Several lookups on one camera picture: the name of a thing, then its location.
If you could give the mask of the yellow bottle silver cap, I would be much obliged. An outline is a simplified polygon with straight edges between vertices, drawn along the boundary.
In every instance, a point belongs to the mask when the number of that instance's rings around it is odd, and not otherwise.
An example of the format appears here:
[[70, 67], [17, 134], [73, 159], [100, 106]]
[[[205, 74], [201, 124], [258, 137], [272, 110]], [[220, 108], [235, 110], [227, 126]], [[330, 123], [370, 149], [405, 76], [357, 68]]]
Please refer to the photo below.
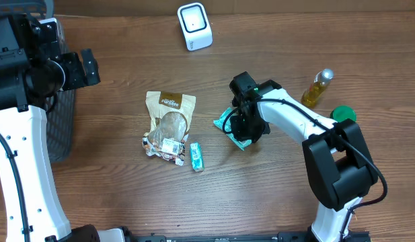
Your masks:
[[314, 108], [321, 99], [322, 94], [328, 88], [334, 72], [331, 69], [324, 69], [320, 71], [314, 78], [313, 83], [306, 89], [301, 97], [301, 103], [308, 107]]

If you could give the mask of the green white tissue cup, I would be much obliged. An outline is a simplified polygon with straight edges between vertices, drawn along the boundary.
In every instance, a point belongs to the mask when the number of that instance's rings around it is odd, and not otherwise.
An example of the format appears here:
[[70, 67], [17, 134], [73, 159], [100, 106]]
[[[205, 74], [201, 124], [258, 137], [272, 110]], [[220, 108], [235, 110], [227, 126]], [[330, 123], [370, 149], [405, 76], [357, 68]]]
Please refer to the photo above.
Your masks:
[[330, 118], [337, 122], [342, 122], [347, 119], [356, 122], [356, 113], [349, 106], [338, 106], [332, 110]]

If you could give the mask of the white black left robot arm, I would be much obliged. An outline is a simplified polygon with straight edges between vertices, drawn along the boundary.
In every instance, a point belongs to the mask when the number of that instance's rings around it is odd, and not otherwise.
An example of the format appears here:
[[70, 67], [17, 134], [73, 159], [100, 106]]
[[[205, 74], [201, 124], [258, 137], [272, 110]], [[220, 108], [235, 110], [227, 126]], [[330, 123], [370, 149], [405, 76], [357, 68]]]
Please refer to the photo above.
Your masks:
[[92, 51], [61, 51], [54, 18], [0, 16], [0, 180], [8, 241], [127, 241], [123, 229], [72, 229], [57, 196], [46, 144], [48, 98], [96, 85]]

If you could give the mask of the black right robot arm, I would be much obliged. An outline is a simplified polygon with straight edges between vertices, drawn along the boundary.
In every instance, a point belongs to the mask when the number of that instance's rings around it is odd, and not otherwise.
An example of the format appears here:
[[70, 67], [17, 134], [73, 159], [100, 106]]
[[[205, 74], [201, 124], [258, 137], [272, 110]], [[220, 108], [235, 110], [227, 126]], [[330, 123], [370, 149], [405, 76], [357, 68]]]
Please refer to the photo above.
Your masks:
[[348, 228], [379, 177], [358, 124], [312, 112], [272, 80], [257, 84], [244, 73], [229, 87], [235, 109], [226, 121], [236, 140], [255, 143], [273, 124], [303, 148], [309, 185], [319, 201], [316, 219], [307, 232], [279, 233], [278, 240], [370, 241], [367, 232]]

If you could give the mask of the green Kleenex tissue pack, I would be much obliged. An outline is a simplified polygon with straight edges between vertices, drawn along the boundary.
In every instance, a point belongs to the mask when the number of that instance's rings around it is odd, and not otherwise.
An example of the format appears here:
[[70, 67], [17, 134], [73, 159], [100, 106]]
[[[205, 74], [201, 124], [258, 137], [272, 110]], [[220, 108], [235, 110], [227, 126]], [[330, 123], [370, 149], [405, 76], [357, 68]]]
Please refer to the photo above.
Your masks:
[[190, 154], [192, 168], [196, 172], [204, 171], [204, 159], [202, 157], [202, 149], [198, 143], [190, 144]]

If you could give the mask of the teal snack packet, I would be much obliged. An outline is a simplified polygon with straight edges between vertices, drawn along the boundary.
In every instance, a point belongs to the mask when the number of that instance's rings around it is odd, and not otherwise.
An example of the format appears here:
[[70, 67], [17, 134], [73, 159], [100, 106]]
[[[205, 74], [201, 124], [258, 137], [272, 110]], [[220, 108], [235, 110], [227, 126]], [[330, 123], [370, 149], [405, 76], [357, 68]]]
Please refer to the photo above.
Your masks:
[[[217, 119], [213, 121], [213, 124], [219, 128], [220, 130], [223, 129], [223, 124], [225, 124], [225, 131], [229, 132], [231, 130], [231, 125], [230, 125], [230, 119], [226, 120], [226, 117], [231, 113], [233, 109], [228, 107], [222, 114], [221, 116]], [[227, 134], [227, 136], [242, 150], [244, 151], [246, 147], [248, 147], [249, 145], [251, 145], [252, 141], [251, 140], [244, 140], [244, 141], [238, 141], [235, 139], [234, 135], [232, 133]]]

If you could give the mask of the brown cookie pouch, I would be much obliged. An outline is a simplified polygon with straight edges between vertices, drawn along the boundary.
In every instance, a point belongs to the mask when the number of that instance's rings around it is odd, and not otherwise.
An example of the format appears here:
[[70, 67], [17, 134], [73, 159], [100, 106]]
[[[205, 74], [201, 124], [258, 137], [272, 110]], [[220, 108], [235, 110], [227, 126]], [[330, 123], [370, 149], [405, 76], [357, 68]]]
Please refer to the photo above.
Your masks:
[[182, 93], [148, 91], [145, 100], [151, 129], [146, 134], [155, 147], [162, 147], [165, 138], [181, 142], [189, 133], [196, 97]]

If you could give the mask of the small printed snack bag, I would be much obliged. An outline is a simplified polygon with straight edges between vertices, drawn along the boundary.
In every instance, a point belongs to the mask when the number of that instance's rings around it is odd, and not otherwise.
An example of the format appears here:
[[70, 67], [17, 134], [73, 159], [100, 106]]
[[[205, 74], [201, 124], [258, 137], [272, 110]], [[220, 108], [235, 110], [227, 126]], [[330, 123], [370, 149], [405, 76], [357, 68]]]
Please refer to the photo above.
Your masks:
[[181, 141], [174, 141], [170, 138], [162, 140], [161, 144], [155, 146], [146, 136], [142, 139], [142, 145], [147, 156], [158, 156], [166, 161], [183, 166], [185, 160], [185, 143], [188, 135], [185, 135]]

